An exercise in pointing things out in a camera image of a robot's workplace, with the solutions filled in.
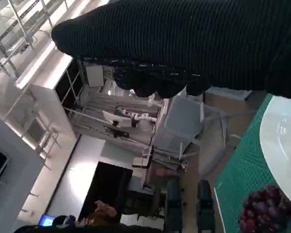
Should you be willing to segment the black knitted glove right hand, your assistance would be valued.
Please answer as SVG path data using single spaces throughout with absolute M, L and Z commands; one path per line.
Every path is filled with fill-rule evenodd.
M 139 97 L 211 87 L 291 99 L 291 0 L 119 0 L 57 24 L 59 51 Z

